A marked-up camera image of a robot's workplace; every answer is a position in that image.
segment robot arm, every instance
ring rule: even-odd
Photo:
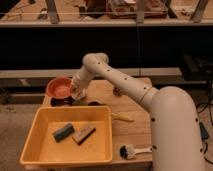
[[[73,76],[72,96],[84,96],[90,81],[100,75],[150,113],[155,171],[204,171],[204,158],[196,108],[191,97],[177,87],[160,90],[113,69],[103,53],[87,54]]]

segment brush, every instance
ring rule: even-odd
[[[135,158],[136,154],[151,153],[151,152],[152,152],[151,147],[136,149],[132,144],[127,144],[120,148],[120,156],[126,160]]]

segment plastic bin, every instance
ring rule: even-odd
[[[72,136],[60,143],[53,132],[67,123],[75,130],[92,123],[96,131],[81,145]],[[112,160],[111,111],[107,106],[42,107],[38,109],[22,151],[23,165],[85,166]]]

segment red bowl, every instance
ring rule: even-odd
[[[65,99],[71,96],[72,79],[68,77],[58,77],[52,79],[46,88],[46,94],[55,99]]]

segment concrete floor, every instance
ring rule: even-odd
[[[1,171],[24,171],[20,165],[19,158],[23,144],[31,126],[33,117],[40,104],[0,105],[0,170]],[[206,157],[213,161],[213,127],[211,126],[208,111],[199,115],[204,122],[210,138],[207,140],[209,150]],[[213,165],[206,163],[206,171],[212,171]],[[126,167],[104,167],[104,168],[81,168],[72,171],[94,171],[94,170],[131,170],[144,171],[140,165]]]

